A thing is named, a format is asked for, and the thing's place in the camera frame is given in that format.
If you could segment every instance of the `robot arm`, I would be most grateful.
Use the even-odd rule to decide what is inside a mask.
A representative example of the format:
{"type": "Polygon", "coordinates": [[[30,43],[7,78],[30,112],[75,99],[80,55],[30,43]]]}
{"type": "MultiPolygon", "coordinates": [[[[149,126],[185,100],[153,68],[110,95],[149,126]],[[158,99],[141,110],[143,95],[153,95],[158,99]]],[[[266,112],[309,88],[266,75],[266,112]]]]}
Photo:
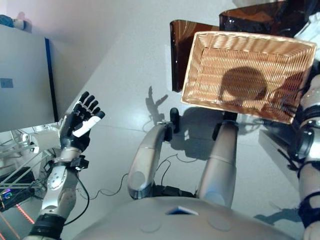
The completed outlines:
{"type": "Polygon", "coordinates": [[[292,150],[300,163],[298,213],[306,228],[304,240],[316,240],[320,236],[320,75],[312,79],[301,106],[304,118],[292,150]]]}
{"type": "Polygon", "coordinates": [[[128,192],[133,199],[150,197],[163,141],[179,131],[179,112],[170,110],[169,122],[158,122],[144,137],[128,173],[128,192]]]}
{"type": "Polygon", "coordinates": [[[60,239],[66,219],[76,204],[78,172],[89,164],[81,153],[89,145],[90,129],[105,116],[99,107],[95,108],[98,101],[91,103],[95,97],[88,96],[85,92],[72,113],[64,117],[60,129],[61,155],[54,159],[39,217],[25,240],[60,239]]]}

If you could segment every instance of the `white fingertip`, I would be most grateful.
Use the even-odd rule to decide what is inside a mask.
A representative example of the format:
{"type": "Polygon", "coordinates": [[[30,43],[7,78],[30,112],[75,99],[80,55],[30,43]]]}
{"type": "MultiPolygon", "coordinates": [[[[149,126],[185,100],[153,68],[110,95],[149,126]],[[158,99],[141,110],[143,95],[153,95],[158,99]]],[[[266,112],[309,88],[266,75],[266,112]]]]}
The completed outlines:
{"type": "Polygon", "coordinates": [[[77,138],[80,138],[85,133],[87,133],[94,125],[96,125],[100,120],[101,120],[100,117],[92,116],[88,121],[83,121],[82,127],[79,128],[78,130],[73,131],[72,134],[77,138]]]}

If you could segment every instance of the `robot forearm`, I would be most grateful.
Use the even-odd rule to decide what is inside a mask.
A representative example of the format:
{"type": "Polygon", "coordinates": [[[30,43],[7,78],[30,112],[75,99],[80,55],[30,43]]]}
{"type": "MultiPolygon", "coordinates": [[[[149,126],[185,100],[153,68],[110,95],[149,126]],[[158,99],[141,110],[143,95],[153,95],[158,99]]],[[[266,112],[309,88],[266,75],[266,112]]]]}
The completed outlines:
{"type": "Polygon", "coordinates": [[[298,213],[306,228],[304,239],[315,240],[320,234],[320,75],[312,79],[301,106],[304,119],[292,151],[301,163],[298,213]]]}
{"type": "Polygon", "coordinates": [[[42,202],[39,217],[30,232],[30,238],[39,236],[59,239],[66,219],[76,204],[78,171],[70,167],[80,156],[77,148],[66,148],[54,160],[52,171],[47,179],[47,192],[42,202]]]}

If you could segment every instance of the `robot finger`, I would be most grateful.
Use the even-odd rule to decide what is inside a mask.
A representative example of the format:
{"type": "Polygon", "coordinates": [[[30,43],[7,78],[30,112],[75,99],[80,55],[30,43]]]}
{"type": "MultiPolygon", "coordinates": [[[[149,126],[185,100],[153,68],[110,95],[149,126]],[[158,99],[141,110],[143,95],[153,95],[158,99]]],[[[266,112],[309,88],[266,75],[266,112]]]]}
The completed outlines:
{"type": "Polygon", "coordinates": [[[89,92],[85,91],[85,92],[81,95],[81,97],[79,98],[78,102],[83,103],[83,102],[85,101],[85,99],[86,99],[89,95],[90,95],[89,92]]]}
{"type": "Polygon", "coordinates": [[[74,136],[80,138],[84,134],[86,134],[90,129],[96,125],[101,119],[105,117],[105,113],[103,111],[99,111],[96,115],[92,116],[88,121],[83,121],[78,126],[75,127],[75,131],[72,132],[74,136]]]}
{"type": "Polygon", "coordinates": [[[100,107],[97,107],[95,110],[92,111],[92,116],[96,115],[100,111],[100,107]]]}
{"type": "Polygon", "coordinates": [[[79,115],[79,113],[81,112],[82,108],[83,107],[81,106],[81,104],[77,103],[77,104],[74,105],[72,112],[74,114],[76,114],[76,115],[79,115]]]}
{"type": "Polygon", "coordinates": [[[89,106],[89,104],[95,99],[95,96],[91,95],[90,97],[88,97],[88,99],[85,101],[84,103],[84,107],[87,108],[89,106]]]}
{"type": "Polygon", "coordinates": [[[91,103],[91,105],[90,105],[90,107],[88,108],[88,110],[90,111],[90,112],[92,112],[93,111],[93,109],[98,105],[98,101],[97,100],[95,100],[93,103],[91,103]]]}
{"type": "Polygon", "coordinates": [[[76,105],[78,105],[78,104],[82,105],[82,104],[84,103],[85,99],[86,99],[89,95],[90,95],[89,92],[85,91],[85,92],[80,96],[79,100],[76,101],[76,103],[75,103],[74,106],[73,106],[73,109],[74,109],[74,108],[76,107],[76,105]]]}

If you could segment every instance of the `red light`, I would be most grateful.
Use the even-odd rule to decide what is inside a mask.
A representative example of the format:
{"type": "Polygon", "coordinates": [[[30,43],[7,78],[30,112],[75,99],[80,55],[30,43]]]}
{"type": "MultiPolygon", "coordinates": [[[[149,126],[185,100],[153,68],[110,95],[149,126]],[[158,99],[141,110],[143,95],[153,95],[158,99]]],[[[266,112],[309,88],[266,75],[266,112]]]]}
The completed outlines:
{"type": "Polygon", "coordinates": [[[31,224],[35,224],[35,221],[22,209],[22,207],[19,206],[19,204],[16,204],[15,206],[31,224]]]}
{"type": "Polygon", "coordinates": [[[0,238],[1,240],[6,240],[5,237],[1,234],[1,232],[0,232],[0,238]]]}

